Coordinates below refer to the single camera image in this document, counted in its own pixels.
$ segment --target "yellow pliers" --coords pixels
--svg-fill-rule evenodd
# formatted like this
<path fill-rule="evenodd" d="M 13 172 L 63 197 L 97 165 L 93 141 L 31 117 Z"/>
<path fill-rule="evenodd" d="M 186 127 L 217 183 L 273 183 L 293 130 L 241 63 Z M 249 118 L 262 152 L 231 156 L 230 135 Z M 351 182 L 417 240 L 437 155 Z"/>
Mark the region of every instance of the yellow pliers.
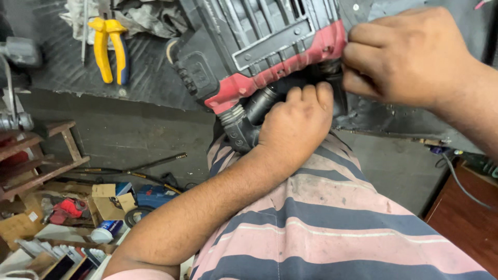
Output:
<path fill-rule="evenodd" d="M 99 0 L 99 17 L 96 17 L 88 26 L 95 29 L 94 53 L 97 65 L 100 68 L 102 79 L 105 83 L 113 81 L 113 74 L 107 56 L 107 41 L 111 36 L 111 41 L 116 51 L 118 84 L 124 85 L 128 82 L 129 63 L 128 50 L 122 33 L 127 29 L 121 23 L 112 18 L 111 0 Z"/>

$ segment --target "blue tool case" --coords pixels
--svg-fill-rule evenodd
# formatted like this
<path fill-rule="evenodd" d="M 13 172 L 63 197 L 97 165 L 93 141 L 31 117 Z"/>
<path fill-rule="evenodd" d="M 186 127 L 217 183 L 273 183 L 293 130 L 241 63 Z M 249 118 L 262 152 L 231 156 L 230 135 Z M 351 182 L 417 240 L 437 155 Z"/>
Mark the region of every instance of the blue tool case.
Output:
<path fill-rule="evenodd" d="M 136 201 L 139 206 L 158 208 L 177 196 L 179 196 L 178 193 L 163 186 L 144 185 L 136 193 Z"/>

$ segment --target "label sticker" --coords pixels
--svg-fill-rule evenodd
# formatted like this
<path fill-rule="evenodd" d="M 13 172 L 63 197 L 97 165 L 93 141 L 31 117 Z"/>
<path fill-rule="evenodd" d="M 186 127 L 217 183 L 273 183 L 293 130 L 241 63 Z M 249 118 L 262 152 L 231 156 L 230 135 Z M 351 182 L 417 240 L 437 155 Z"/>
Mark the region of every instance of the label sticker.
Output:
<path fill-rule="evenodd" d="M 29 219 L 34 222 L 36 219 L 38 219 L 38 215 L 35 213 L 35 212 L 31 212 L 31 214 L 29 214 Z"/>

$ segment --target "wooden cabinet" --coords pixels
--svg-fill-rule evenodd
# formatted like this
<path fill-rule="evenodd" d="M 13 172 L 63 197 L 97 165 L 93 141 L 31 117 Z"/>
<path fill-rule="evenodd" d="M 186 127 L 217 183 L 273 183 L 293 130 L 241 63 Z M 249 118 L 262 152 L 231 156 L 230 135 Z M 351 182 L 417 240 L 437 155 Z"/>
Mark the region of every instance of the wooden cabinet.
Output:
<path fill-rule="evenodd" d="M 461 165 L 456 174 L 469 193 L 494 209 L 473 201 L 450 176 L 425 222 L 498 278 L 498 187 Z"/>

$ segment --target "hand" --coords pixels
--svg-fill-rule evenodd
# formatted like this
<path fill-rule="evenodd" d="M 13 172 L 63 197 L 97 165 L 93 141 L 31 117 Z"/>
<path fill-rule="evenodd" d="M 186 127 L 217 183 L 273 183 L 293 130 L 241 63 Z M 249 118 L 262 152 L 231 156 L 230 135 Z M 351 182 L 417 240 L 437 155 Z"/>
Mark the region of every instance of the hand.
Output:
<path fill-rule="evenodd" d="M 442 7 L 356 25 L 343 62 L 345 90 L 427 109 L 455 98 L 482 67 Z"/>
<path fill-rule="evenodd" d="M 266 114 L 254 149 L 263 149 L 278 166 L 293 173 L 327 136 L 333 104 L 332 87 L 327 82 L 290 89 L 286 101 L 275 104 Z"/>

